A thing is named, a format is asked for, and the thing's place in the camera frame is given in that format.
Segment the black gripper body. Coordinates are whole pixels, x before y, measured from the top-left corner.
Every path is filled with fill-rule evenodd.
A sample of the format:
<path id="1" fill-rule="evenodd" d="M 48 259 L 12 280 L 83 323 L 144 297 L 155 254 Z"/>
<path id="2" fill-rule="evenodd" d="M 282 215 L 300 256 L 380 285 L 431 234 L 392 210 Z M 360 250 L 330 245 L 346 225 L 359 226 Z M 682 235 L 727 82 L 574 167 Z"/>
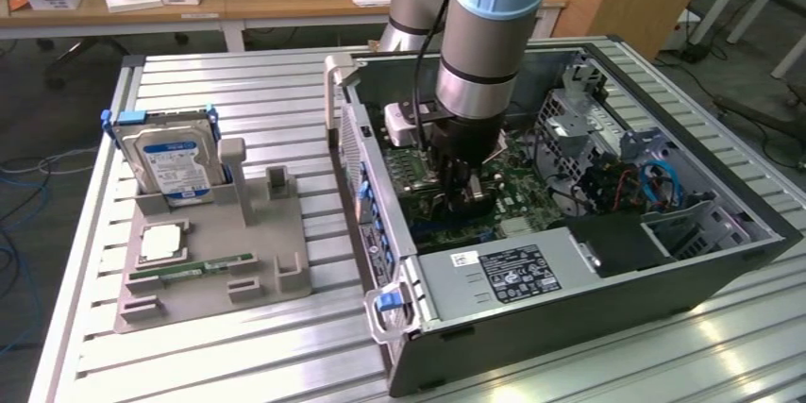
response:
<path id="1" fill-rule="evenodd" d="M 474 120 L 455 116 L 438 120 L 432 131 L 435 165 L 439 170 L 450 164 L 480 169 L 496 147 L 504 115 Z"/>

